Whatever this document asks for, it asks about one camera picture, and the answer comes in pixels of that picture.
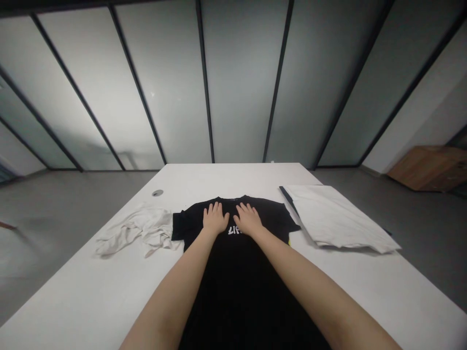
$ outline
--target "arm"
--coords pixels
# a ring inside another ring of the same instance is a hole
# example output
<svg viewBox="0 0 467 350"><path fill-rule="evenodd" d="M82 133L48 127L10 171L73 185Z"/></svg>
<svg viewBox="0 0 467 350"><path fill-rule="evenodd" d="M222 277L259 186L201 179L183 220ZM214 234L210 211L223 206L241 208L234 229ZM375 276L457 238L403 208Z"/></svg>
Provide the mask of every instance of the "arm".
<svg viewBox="0 0 467 350"><path fill-rule="evenodd" d="M252 237L333 350L400 349L391 336L317 266L270 233L241 203L238 228Z"/></svg>
<svg viewBox="0 0 467 350"><path fill-rule="evenodd" d="M204 210L203 229L160 282L136 319L120 350L176 349L195 302L209 253L219 233L227 227L217 202Z"/></svg>

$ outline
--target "wooden box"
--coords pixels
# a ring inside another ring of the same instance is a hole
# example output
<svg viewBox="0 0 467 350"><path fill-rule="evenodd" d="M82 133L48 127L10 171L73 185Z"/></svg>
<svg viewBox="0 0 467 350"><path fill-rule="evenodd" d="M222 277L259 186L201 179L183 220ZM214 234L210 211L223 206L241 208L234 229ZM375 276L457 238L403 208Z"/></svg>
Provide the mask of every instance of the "wooden box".
<svg viewBox="0 0 467 350"><path fill-rule="evenodd" d="M467 181L467 151L417 146L387 175L415 191L446 192Z"/></svg>

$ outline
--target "white fabric stack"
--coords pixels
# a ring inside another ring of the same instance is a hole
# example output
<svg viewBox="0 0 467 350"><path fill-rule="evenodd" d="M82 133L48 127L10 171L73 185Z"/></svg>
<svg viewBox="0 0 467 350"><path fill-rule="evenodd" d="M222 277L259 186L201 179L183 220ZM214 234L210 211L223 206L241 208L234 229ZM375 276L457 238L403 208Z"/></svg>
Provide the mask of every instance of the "white fabric stack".
<svg viewBox="0 0 467 350"><path fill-rule="evenodd" d="M96 256L105 257L118 252L141 236L144 257L159 248L176 250L181 241L172 241L172 213L148 203L137 206L119 223L109 227L97 238Z"/></svg>
<svg viewBox="0 0 467 350"><path fill-rule="evenodd" d="M401 249L386 231L334 188L290 185L284 189L317 245L368 246L381 254Z"/></svg>

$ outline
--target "forearm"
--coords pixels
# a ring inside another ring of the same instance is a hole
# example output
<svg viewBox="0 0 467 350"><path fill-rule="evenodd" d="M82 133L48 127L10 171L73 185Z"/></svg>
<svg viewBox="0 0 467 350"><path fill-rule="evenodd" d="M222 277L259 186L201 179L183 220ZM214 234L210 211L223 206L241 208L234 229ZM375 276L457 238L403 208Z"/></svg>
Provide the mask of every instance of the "forearm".
<svg viewBox="0 0 467 350"><path fill-rule="evenodd" d="M399 349L396 342L317 266L267 229L251 235L334 349Z"/></svg>
<svg viewBox="0 0 467 350"><path fill-rule="evenodd" d="M160 282L121 350L176 349L198 293L216 235L203 229Z"/></svg>

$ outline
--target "t-shirt sleeve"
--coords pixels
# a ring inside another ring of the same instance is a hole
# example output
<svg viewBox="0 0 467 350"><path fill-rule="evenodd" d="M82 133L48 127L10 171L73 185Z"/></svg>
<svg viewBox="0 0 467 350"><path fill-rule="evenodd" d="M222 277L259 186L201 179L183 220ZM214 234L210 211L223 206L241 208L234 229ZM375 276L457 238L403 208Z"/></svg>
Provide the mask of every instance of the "t-shirt sleeve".
<svg viewBox="0 0 467 350"><path fill-rule="evenodd" d="M172 241L184 240L186 238L187 233L191 232L194 226L195 223L186 211L182 210L179 213L174 213Z"/></svg>
<svg viewBox="0 0 467 350"><path fill-rule="evenodd" d="M280 224L287 232L293 232L302 229L300 225L297 225L295 221L293 221L285 204L280 205L279 212L276 217L277 223Z"/></svg>

